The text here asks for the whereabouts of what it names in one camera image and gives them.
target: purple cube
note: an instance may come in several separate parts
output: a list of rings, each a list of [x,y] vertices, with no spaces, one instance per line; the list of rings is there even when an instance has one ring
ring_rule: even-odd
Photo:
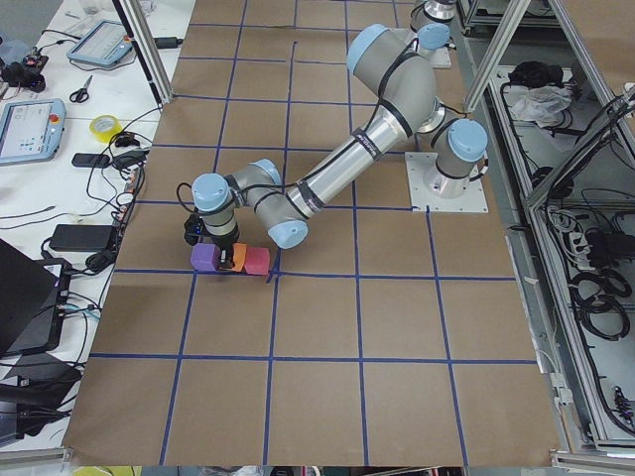
[[[211,243],[196,243],[191,250],[191,266],[201,272],[216,271],[220,250]]]

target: electronic device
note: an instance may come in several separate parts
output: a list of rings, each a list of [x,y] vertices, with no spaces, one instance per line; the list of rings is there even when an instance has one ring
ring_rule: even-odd
[[[49,246],[56,251],[101,251],[111,246],[114,236],[112,225],[60,224],[56,226]]]
[[[105,169],[110,165],[110,158],[106,154],[77,153],[72,157],[71,163],[75,167]]]
[[[19,378],[10,377],[0,380],[0,385],[18,386]],[[0,401],[0,446],[12,443],[18,434],[18,405],[14,402]]]
[[[0,381],[0,410],[8,412],[0,415],[0,446],[26,434],[35,436],[47,423],[60,419],[62,415],[47,415],[42,407],[58,409],[79,379],[77,369],[51,354],[22,356]]]
[[[7,104],[0,119],[0,165],[52,159],[60,147],[65,117],[59,99]]]
[[[76,62],[110,69],[115,67],[130,50],[132,50],[132,43],[123,25],[102,20],[66,53],[66,57]]]
[[[52,350],[60,343],[70,264],[34,261],[0,239],[0,357]]]
[[[13,61],[6,64],[0,59],[0,76],[9,87],[24,87],[33,92],[42,92],[47,87],[42,69],[48,61],[49,57],[33,48],[21,62]]]

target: blue joint cap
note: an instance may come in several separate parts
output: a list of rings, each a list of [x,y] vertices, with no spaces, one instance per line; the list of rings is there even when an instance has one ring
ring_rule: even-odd
[[[419,30],[419,45],[425,50],[438,50],[449,40],[449,26],[443,23],[429,23]]]
[[[470,119],[459,119],[449,128],[447,141],[452,151],[465,162],[477,162],[485,154],[487,133]]]
[[[252,166],[256,166],[263,171],[265,171],[271,180],[274,181],[274,185],[282,185],[282,179],[280,178],[280,173],[278,173],[278,169],[276,169],[276,165],[271,162],[269,159],[261,159],[256,162],[251,163]]]
[[[220,208],[229,195],[227,180],[219,174],[203,174],[191,185],[194,205],[200,211],[214,211]]]
[[[302,243],[309,234],[309,227],[302,220],[291,220],[272,226],[267,233],[280,248],[286,250]]]
[[[348,56],[346,57],[346,66],[348,70],[355,73],[355,67],[359,62],[362,55],[368,50],[368,47],[377,40],[377,38],[388,30],[388,27],[384,27],[379,23],[366,27],[362,32],[357,35],[357,38],[353,41],[348,49]]]

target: screen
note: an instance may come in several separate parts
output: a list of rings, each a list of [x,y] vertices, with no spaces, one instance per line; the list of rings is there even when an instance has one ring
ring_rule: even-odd
[[[43,150],[49,115],[53,103],[11,106],[4,134],[0,157],[32,156]]]
[[[0,239],[0,355],[9,349],[47,303],[57,277]]]
[[[103,60],[117,48],[126,35],[123,26],[104,23],[95,32],[81,42],[73,52],[75,55]]]

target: laptop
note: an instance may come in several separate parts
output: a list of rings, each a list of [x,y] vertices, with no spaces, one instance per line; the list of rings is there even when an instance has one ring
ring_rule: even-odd
[[[0,239],[0,358],[60,344],[70,276],[63,259],[32,260]]]

